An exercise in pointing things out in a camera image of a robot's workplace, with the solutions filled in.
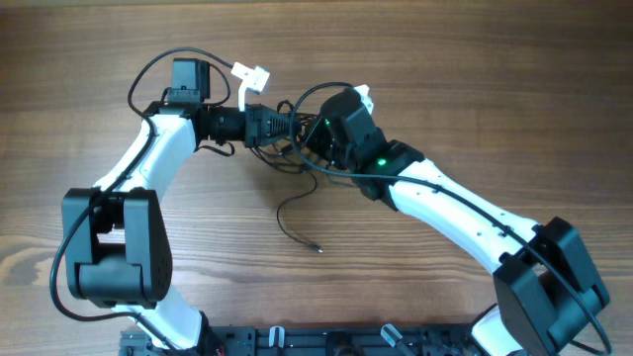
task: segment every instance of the black cable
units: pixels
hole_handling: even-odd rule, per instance
[[[293,163],[293,164],[296,164],[296,165],[298,165],[298,164],[299,164],[299,163],[297,163],[297,162],[293,162],[290,158],[288,158],[288,157],[286,156],[288,153],[292,153],[292,152],[293,152],[293,147],[292,147],[291,145],[289,145],[289,144],[288,144],[287,146],[284,146],[284,147],[282,147],[281,149],[279,149],[279,148],[277,147],[277,144],[276,144],[276,143],[272,143],[272,144],[271,144],[271,146],[272,146],[272,147],[273,147],[273,149],[275,150],[275,153],[277,153],[276,155],[274,155],[273,153],[268,153],[268,152],[267,152],[267,153],[268,153],[267,155],[268,155],[268,156],[270,156],[271,158],[272,158],[272,157],[273,157],[273,155],[274,155],[274,156],[275,156],[275,158],[279,158],[279,157],[281,157],[281,158],[283,158],[285,161],[287,161],[287,162],[289,162],[289,163]]]
[[[301,106],[301,104],[306,100],[306,98],[308,98],[315,91],[317,91],[319,89],[323,89],[323,88],[328,88],[328,87],[348,87],[348,88],[351,88],[352,85],[349,84],[349,83],[343,83],[343,82],[329,82],[329,83],[319,84],[319,85],[313,87],[312,89],[308,90],[306,93],[304,93],[304,95],[302,95],[299,98],[299,100],[295,104],[295,107],[293,108],[292,112],[290,113],[290,120],[289,121],[291,123],[293,123],[296,120],[296,118],[297,118],[297,111],[299,110],[299,107]],[[431,183],[431,182],[428,182],[428,181],[425,181],[425,180],[416,179],[416,178],[410,178],[410,177],[406,177],[406,176],[387,176],[387,175],[380,175],[380,174],[345,173],[345,172],[337,172],[337,171],[332,171],[332,170],[329,170],[329,169],[324,169],[324,168],[322,168],[322,167],[320,167],[320,166],[318,166],[316,164],[313,164],[310,160],[308,160],[307,157],[305,157],[302,154],[301,149],[299,148],[299,145],[298,145],[298,143],[296,141],[295,126],[294,125],[289,125],[289,132],[290,132],[290,143],[293,146],[293,148],[295,149],[295,152],[299,155],[299,157],[310,168],[312,168],[314,170],[323,172],[325,174],[331,174],[331,175],[336,175],[336,176],[340,176],[340,177],[357,178],[357,179],[359,179],[359,178],[360,179],[380,179],[380,180],[387,180],[387,181],[403,181],[403,182],[409,182],[409,183],[425,186],[425,187],[428,187],[428,188],[432,188],[434,191],[441,192],[441,193],[446,194],[447,196],[455,199],[456,201],[460,202],[461,204],[465,205],[466,207],[468,207],[471,210],[473,210],[475,213],[479,214],[480,216],[482,216],[483,218],[485,218],[486,220],[491,222],[493,225],[497,226],[501,231],[503,231],[503,233],[509,235],[515,241],[517,241],[529,254],[531,254],[536,260],[538,260],[539,263],[541,263],[545,268],[547,268],[552,273],[552,275],[554,275],[554,277],[563,285],[563,287],[567,290],[567,292],[570,294],[570,296],[572,296],[572,298],[579,305],[579,307],[583,311],[583,314],[585,315],[587,320],[591,323],[591,325],[595,329],[595,332],[600,337],[600,340],[602,341],[602,344],[604,345],[604,351],[598,351],[598,350],[592,349],[589,346],[586,346],[584,344],[579,343],[578,341],[571,342],[571,344],[576,346],[576,347],[580,347],[580,348],[584,349],[585,351],[587,351],[587,352],[589,352],[589,353],[591,353],[593,355],[610,355],[611,354],[612,348],[611,348],[611,343],[610,343],[610,341],[608,339],[608,336],[606,335],[606,332],[602,328],[602,325],[600,325],[599,321],[595,318],[595,315],[593,315],[593,313],[589,310],[589,308],[588,308],[587,304],[585,303],[585,301],[583,301],[581,299],[581,297],[576,292],[576,290],[574,290],[574,288],[570,285],[570,283],[567,281],[567,279],[565,279],[565,277],[563,277],[563,275],[557,269],[555,269],[554,266],[552,266],[538,251],[536,251],[534,248],[532,248],[532,246],[530,246],[527,242],[525,242],[525,240],[523,240],[511,228],[509,228],[509,226],[506,226],[506,225],[502,224],[495,217],[491,216],[486,211],[482,210],[480,207],[478,207],[475,204],[471,203],[470,201],[468,201],[467,199],[463,198],[462,196],[460,196],[460,195],[458,195],[458,194],[456,194],[456,193],[454,193],[454,192],[442,187],[439,184],[434,184],[434,183]]]
[[[235,146],[232,143],[230,143],[230,142],[226,142],[226,144],[228,144],[228,146],[230,147],[230,152],[226,152],[226,151],[223,151],[223,150],[221,150],[219,148],[215,148],[213,146],[209,146],[209,145],[206,145],[206,144],[205,145],[201,145],[198,148],[196,148],[196,151],[198,151],[200,149],[207,149],[207,150],[209,150],[211,152],[215,152],[215,153],[219,154],[220,156],[231,157],[232,155],[235,154]]]
[[[293,105],[293,103],[290,102],[290,100],[288,100],[288,99],[282,100],[282,101],[279,102],[279,104],[277,104],[277,113],[279,113],[281,111],[281,108],[283,108],[284,105],[288,105],[288,107],[290,108],[291,111],[295,107]]]
[[[281,173],[286,173],[286,174],[302,174],[304,173],[304,166],[300,165],[300,164],[296,164],[296,163],[273,163],[270,162],[269,160],[267,160],[264,156],[261,155],[261,151],[258,148],[250,148],[250,152],[257,157],[259,160],[261,160],[262,162],[266,163],[269,167],[273,168],[274,170],[281,172]],[[296,167],[298,168],[297,170],[288,170],[282,167]]]
[[[143,144],[140,151],[132,159],[130,164],[117,177],[117,179],[115,179],[115,181],[109,187],[103,190],[102,193],[92,203],[90,203],[83,212],[81,212],[79,217],[77,217],[74,223],[70,226],[67,233],[64,235],[61,241],[61,244],[57,248],[57,252],[55,253],[55,256],[52,260],[52,266],[50,267],[50,278],[49,278],[50,298],[52,299],[52,303],[55,305],[57,310],[61,312],[63,315],[77,321],[101,321],[101,320],[108,320],[108,319],[121,317],[121,316],[131,317],[136,320],[136,323],[141,324],[143,327],[145,327],[145,329],[147,329],[147,331],[149,331],[151,334],[157,337],[160,341],[162,341],[163,344],[165,344],[174,353],[178,353],[178,350],[174,347],[174,345],[171,342],[169,342],[169,340],[167,340],[167,338],[164,335],[162,335],[162,333],[160,333],[155,327],[153,327],[153,325],[151,325],[148,321],[142,318],[140,313],[132,312],[132,311],[119,311],[119,312],[110,312],[110,313],[101,314],[101,315],[84,316],[84,315],[76,314],[70,311],[69,309],[67,309],[61,302],[61,299],[59,298],[59,293],[57,290],[57,274],[59,272],[59,264],[61,263],[61,258],[63,257],[63,254],[65,253],[66,248],[68,247],[68,244],[70,243],[70,239],[72,238],[72,236],[79,229],[79,227],[86,220],[86,218],[88,218],[90,213],[93,212],[96,207],[100,206],[109,197],[110,193],[112,193],[118,186],[120,186],[126,179],[128,179],[128,176],[130,175],[130,173],[135,169],[135,167],[144,157],[145,153],[151,147],[154,141],[154,138],[156,136],[156,127],[154,125],[154,122],[150,120],[147,115],[145,115],[141,110],[139,110],[134,105],[134,103],[132,102],[132,96],[136,89],[136,86],[140,82],[140,79],[143,77],[143,75],[150,69],[150,67],[154,63],[156,63],[158,60],[160,60],[162,57],[166,55],[179,52],[179,51],[193,51],[199,54],[203,54],[227,66],[228,68],[232,68],[232,65],[228,64],[227,62],[219,59],[215,55],[208,53],[204,50],[193,48],[193,47],[178,47],[178,48],[170,49],[158,55],[142,69],[142,71],[136,76],[136,79],[132,83],[132,86],[130,87],[130,91],[128,92],[128,105],[130,106],[130,109],[132,109],[132,111],[134,111],[137,115],[141,117],[141,119],[144,122],[147,123],[149,127],[147,140]]]
[[[169,93],[169,89],[171,89],[171,87],[166,87],[163,89],[162,94],[160,94],[160,105],[165,103],[165,98],[167,97],[167,93]]]
[[[330,167],[330,166],[331,166],[331,164],[330,164],[330,163],[327,163],[327,164],[325,165],[325,169],[329,170],[329,167]],[[351,183],[347,183],[347,182],[338,182],[338,181],[335,181],[335,180],[332,178],[332,175],[331,175],[331,174],[325,174],[325,179],[327,179],[327,181],[328,181],[330,184],[339,185],[339,186],[343,186],[343,187],[347,187],[347,188],[358,188],[358,186],[356,186],[356,185],[354,185],[354,184],[351,184]]]
[[[266,155],[266,156],[268,156],[268,157],[270,157],[270,158],[284,158],[284,157],[285,157],[284,155],[282,155],[282,154],[279,152],[279,150],[277,150],[277,149],[276,149],[276,147],[274,147],[274,149],[276,149],[276,153],[266,152],[265,150],[263,150],[263,149],[261,149],[261,148],[259,148],[259,147],[257,147],[256,149],[257,149],[257,151],[258,151],[259,153],[263,153],[264,155]]]
[[[219,68],[218,68],[215,64],[213,64],[213,63],[209,63],[209,66],[210,66],[211,68],[215,69],[215,70],[216,70],[216,72],[220,74],[220,77],[222,78],[222,80],[225,82],[225,87],[226,87],[226,96],[225,96],[225,98],[224,98],[224,99],[222,99],[222,100],[220,100],[220,101],[218,101],[218,102],[216,102],[216,103],[210,103],[210,104],[206,104],[206,105],[207,105],[207,106],[210,106],[210,107],[220,106],[220,105],[224,104],[224,103],[228,100],[228,98],[230,98],[230,85],[228,84],[228,79],[226,79],[226,75],[225,75],[225,73],[224,73],[224,72],[222,72],[222,71],[221,71],[221,70],[220,70],[220,69],[219,69]]]
[[[294,236],[292,236],[291,233],[287,232],[286,229],[284,228],[283,224],[281,223],[281,218],[280,218],[280,214],[281,214],[281,210],[284,208],[285,205],[287,205],[290,202],[302,199],[307,197],[308,195],[312,194],[315,192],[315,190],[318,188],[318,181],[317,178],[315,177],[315,175],[312,172],[306,172],[307,174],[309,174],[312,178],[313,181],[315,181],[315,184],[313,185],[313,187],[306,193],[300,194],[300,195],[296,195],[294,197],[290,197],[286,200],[284,200],[283,202],[281,202],[281,204],[279,204],[279,207],[277,207],[277,225],[279,226],[279,228],[281,228],[282,232],[284,232],[286,234],[286,236],[290,237],[291,239],[293,239],[294,241],[304,245],[305,247],[316,251],[316,252],[323,252],[320,247],[314,243],[311,242],[305,242],[303,240],[300,240]]]

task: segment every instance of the wood grain surface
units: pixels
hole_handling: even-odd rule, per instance
[[[611,295],[599,319],[615,353],[633,354],[632,20],[626,1],[1,11],[0,354],[116,353],[128,320],[82,324],[49,301],[60,202],[129,147],[139,127],[129,86],[179,45],[265,66],[269,86],[251,100],[268,106],[324,81],[366,83],[389,138],[501,207],[573,223]],[[148,72],[139,106],[169,84],[170,67]],[[173,283],[213,325],[468,322],[495,301],[484,269],[428,225],[318,180],[283,220],[323,254],[275,223],[276,206],[309,177],[272,171],[243,148],[231,158],[201,151],[182,167],[161,204]],[[74,309],[100,312],[58,283]],[[599,346],[589,327],[580,339]]]

